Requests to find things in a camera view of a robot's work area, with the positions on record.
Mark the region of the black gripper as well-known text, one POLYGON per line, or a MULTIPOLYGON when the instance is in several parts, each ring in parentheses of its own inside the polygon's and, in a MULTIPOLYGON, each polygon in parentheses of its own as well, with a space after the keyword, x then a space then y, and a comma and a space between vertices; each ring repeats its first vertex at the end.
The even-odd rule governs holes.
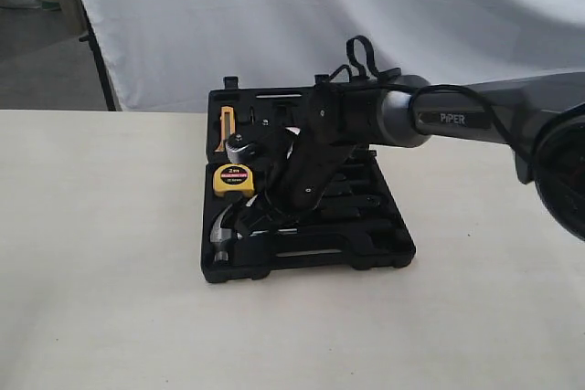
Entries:
POLYGON ((271 201, 255 195, 237 213, 237 232, 272 232, 292 223, 290 215, 316 209, 338 168, 355 150, 355 143, 319 143, 311 133, 300 133, 280 175, 271 184, 271 201))

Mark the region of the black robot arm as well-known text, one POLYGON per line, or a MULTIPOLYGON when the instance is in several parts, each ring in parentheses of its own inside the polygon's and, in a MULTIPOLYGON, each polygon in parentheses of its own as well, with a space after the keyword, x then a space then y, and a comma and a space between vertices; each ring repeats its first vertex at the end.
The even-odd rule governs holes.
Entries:
POLYGON ((419 77, 321 82, 276 173, 234 227, 249 236, 297 222, 359 145, 416 148, 433 136, 508 146, 520 183, 533 184, 551 216, 583 237, 584 76, 577 71, 471 85, 419 77))

